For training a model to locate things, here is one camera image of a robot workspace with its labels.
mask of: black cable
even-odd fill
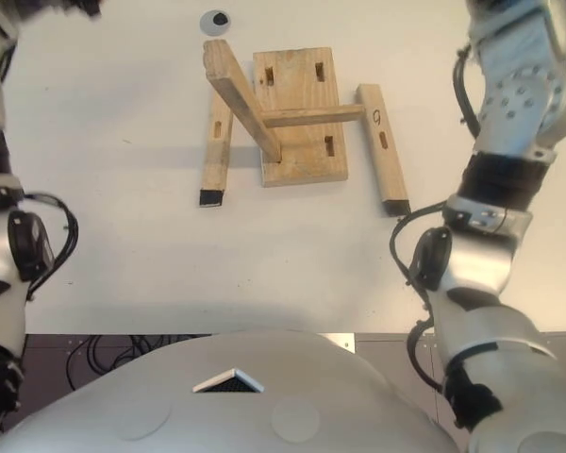
[[[74,382],[72,381],[72,373],[71,373],[72,359],[74,358],[77,351],[79,351],[82,347],[84,347],[91,340],[91,338],[92,337],[89,336],[86,340],[84,340],[82,343],[76,346],[72,351],[72,353],[67,358],[67,361],[65,362],[65,377],[67,377],[67,383],[69,384],[69,387],[72,390],[75,390],[75,385]]]
[[[474,138],[480,134],[480,123],[478,118],[475,116],[474,109],[470,103],[470,98],[465,92],[465,62],[470,56],[470,51],[472,46],[470,44],[466,45],[462,49],[458,50],[458,59],[453,68],[453,89],[455,90],[455,97],[461,109],[461,114],[463,115],[463,121],[470,129],[470,133]]]
[[[79,226],[77,219],[69,210],[67,205],[54,195],[51,195],[50,193],[26,193],[25,199],[37,201],[39,203],[58,208],[65,213],[65,217],[67,218],[67,238],[65,240],[65,245],[55,258],[53,267],[48,272],[32,281],[29,285],[29,289],[27,290],[27,299],[30,300],[33,294],[41,287],[41,285],[43,285],[46,280],[48,280],[48,278],[50,278],[58,270],[58,268],[60,268],[60,266],[62,266],[65,261],[69,259],[69,257],[71,257],[71,255],[74,253],[79,237]]]
[[[434,320],[430,316],[425,321],[418,321],[415,327],[411,329],[411,332],[407,336],[408,359],[410,360],[411,365],[413,365],[415,372],[419,375],[422,381],[429,385],[436,392],[441,394],[442,385],[440,385],[439,382],[436,382],[432,377],[430,377],[417,360],[417,343],[419,342],[420,338],[422,338],[422,335],[424,335],[424,332],[431,327],[434,327]]]
[[[7,50],[5,50],[0,56],[0,82],[6,80],[8,75],[8,70],[10,69],[10,64],[12,63],[12,57],[17,49],[17,43],[13,44]]]
[[[411,276],[408,267],[402,262],[402,260],[398,257],[398,252],[396,250],[396,238],[398,235],[403,231],[403,229],[413,222],[415,219],[419,219],[420,217],[424,217],[425,215],[433,214],[435,212],[439,212],[444,208],[446,202],[441,201],[440,203],[436,203],[434,205],[421,208],[420,210],[415,210],[411,214],[403,217],[398,224],[392,230],[392,235],[390,236],[390,253],[392,255],[392,259],[400,269],[400,272],[403,274],[405,279],[407,280],[407,285],[411,286],[415,292],[422,298],[424,301],[425,308],[429,313],[429,317],[426,321],[418,321],[415,327],[411,330],[411,332],[407,336],[407,352],[408,352],[408,359],[411,362],[411,365],[415,369],[417,375],[432,389],[436,392],[442,392],[442,386],[436,382],[432,377],[430,377],[422,368],[422,365],[417,360],[417,343],[419,339],[422,337],[424,332],[434,326],[434,321],[432,319],[432,307],[430,305],[429,298],[427,296],[427,291],[422,288]]]
[[[104,338],[104,335],[90,335],[86,338],[86,340],[79,344],[67,358],[65,363],[67,381],[72,390],[75,390],[75,386],[71,378],[71,364],[73,356],[84,346],[86,346],[86,363],[88,364],[88,367],[97,376],[103,376],[140,356],[163,347],[164,345],[205,336],[207,335],[159,335],[158,338],[151,343],[146,335],[127,335],[127,338],[130,341],[130,346],[122,351],[111,363],[105,364],[98,358],[99,344]]]

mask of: white table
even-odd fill
[[[451,85],[468,24],[457,0],[109,0],[96,23],[48,13],[23,30],[8,140],[25,188],[62,196],[81,233],[28,330],[408,331],[425,313],[390,258],[396,220],[380,209],[359,124],[344,127],[347,181],[274,189],[260,187],[258,150],[236,124],[225,204],[198,208],[199,18],[213,8],[230,14],[225,38],[248,70],[254,51],[331,46],[342,102],[381,84],[414,208],[457,188],[472,147]],[[477,68],[468,79],[477,104]],[[558,149],[504,299],[544,330],[566,330],[566,140]],[[64,221],[37,211],[58,249]],[[407,260],[439,222],[409,230]]]

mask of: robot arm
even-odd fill
[[[443,392],[470,451],[566,451],[566,378],[522,313],[499,300],[530,224],[528,206],[566,136],[566,3],[472,1],[486,79],[481,130],[444,226],[418,243]]]
[[[20,359],[25,342],[25,303],[73,252],[73,248],[63,250],[61,259],[55,259],[42,219],[32,212],[18,209],[24,197],[42,202],[50,199],[50,204],[68,213],[68,220],[71,214],[62,202],[51,195],[25,194],[19,179],[11,172],[4,134],[2,81],[17,42],[19,22],[45,6],[79,6],[93,14],[98,9],[96,1],[93,3],[96,8],[92,8],[92,2],[87,0],[0,1],[0,424],[4,415],[19,405],[18,391],[23,381]]]

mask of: wooden plank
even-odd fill
[[[279,140],[262,122],[260,104],[225,40],[204,42],[204,66],[209,83],[266,153],[268,161],[281,161]]]
[[[365,106],[363,124],[384,209],[389,215],[407,215],[405,179],[379,85],[358,85],[357,99]]]
[[[289,127],[344,123],[362,118],[365,108],[361,104],[321,107],[318,109],[288,109],[262,112],[267,127]]]
[[[233,112],[223,98],[214,92],[209,113],[208,146],[199,192],[199,206],[223,204],[232,130]]]
[[[264,112],[337,107],[338,85],[330,48],[254,54],[256,95]],[[348,178],[341,124],[282,127],[280,163],[262,153],[265,187]]]

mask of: black circular marker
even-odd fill
[[[216,25],[226,25],[228,24],[228,17],[226,17],[226,14],[224,14],[223,12],[219,12],[214,16],[213,21]]]

